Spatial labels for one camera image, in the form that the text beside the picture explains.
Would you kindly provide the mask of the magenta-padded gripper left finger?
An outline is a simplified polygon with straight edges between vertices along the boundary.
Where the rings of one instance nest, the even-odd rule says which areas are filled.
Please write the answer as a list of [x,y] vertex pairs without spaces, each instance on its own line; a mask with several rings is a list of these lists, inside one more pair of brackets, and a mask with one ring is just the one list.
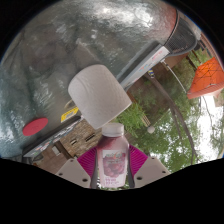
[[78,158],[67,160],[56,175],[84,188],[96,188],[98,179],[96,148],[89,149]]

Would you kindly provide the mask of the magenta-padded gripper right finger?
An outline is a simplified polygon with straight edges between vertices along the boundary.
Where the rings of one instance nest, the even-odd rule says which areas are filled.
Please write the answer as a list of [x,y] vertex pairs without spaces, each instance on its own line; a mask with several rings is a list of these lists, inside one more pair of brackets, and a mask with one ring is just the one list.
[[140,188],[157,181],[170,172],[156,157],[147,156],[138,148],[129,146],[128,183],[130,188]]

